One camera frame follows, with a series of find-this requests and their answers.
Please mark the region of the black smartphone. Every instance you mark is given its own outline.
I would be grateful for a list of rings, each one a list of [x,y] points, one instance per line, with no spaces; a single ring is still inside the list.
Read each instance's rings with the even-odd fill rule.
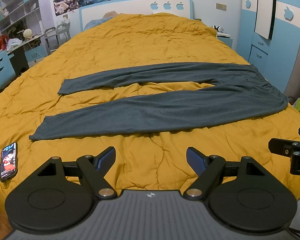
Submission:
[[[18,172],[18,146],[14,142],[1,150],[0,181],[13,178]]]

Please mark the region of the blue pillow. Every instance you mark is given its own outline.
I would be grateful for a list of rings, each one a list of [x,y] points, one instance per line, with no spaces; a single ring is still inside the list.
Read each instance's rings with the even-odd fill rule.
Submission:
[[[106,17],[106,18],[101,18],[101,19],[96,19],[96,20],[91,20],[89,21],[85,27],[84,27],[84,31],[85,30],[88,30],[88,29],[91,29],[93,27],[96,27],[98,25],[101,25],[102,23],[105,23],[107,22],[108,20],[111,20],[113,17]]]

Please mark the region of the white blue shelf unit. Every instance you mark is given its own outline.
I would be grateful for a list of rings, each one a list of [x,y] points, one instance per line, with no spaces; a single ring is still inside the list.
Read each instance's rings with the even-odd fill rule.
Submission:
[[[0,0],[0,35],[25,41],[44,34],[39,0]],[[41,41],[46,50],[44,36]]]

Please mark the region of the desk with clutter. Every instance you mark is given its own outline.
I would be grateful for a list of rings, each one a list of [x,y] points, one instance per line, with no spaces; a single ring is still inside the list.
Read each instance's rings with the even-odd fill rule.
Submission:
[[[41,41],[44,34],[34,35],[29,40],[21,42],[11,50],[0,52],[0,69],[4,67],[4,56],[6,55],[17,76],[33,67],[46,57],[45,47]]]

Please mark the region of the white metal chair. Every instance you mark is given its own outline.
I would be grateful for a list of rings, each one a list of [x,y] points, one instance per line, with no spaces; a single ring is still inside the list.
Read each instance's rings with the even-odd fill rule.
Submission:
[[[70,40],[70,23],[61,23],[44,31],[44,38],[49,54],[52,54],[63,43]]]

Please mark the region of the white blue bed headboard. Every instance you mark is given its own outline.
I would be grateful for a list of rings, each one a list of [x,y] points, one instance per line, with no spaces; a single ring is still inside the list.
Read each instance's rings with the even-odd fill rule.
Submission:
[[[109,11],[144,15],[165,12],[194,19],[192,0],[113,0],[79,8],[81,30],[84,30],[88,22],[102,18]]]

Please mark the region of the blue white wardrobe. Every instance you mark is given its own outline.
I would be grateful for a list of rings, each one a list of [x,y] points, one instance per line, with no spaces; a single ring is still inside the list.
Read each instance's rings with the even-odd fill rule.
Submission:
[[[237,53],[286,93],[300,48],[300,0],[242,0]]]

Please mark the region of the blue bedside table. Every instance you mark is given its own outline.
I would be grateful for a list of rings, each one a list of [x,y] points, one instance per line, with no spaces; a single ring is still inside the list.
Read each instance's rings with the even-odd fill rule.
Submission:
[[[226,33],[221,26],[212,26],[213,29],[217,32],[216,37],[222,41],[224,44],[232,48],[233,39],[230,34]]]

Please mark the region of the blue smiley chair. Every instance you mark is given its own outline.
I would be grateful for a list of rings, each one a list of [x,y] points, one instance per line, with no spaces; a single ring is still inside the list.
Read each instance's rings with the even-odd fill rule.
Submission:
[[[0,91],[16,78],[7,51],[0,52]]]

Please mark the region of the dark teal grey pants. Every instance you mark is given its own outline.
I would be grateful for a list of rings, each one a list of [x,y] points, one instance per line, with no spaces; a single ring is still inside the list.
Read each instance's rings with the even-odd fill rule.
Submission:
[[[288,98],[253,65],[177,62],[108,70],[63,81],[59,95],[145,83],[208,83],[207,88],[138,95],[46,116],[30,140],[174,132],[269,116]]]

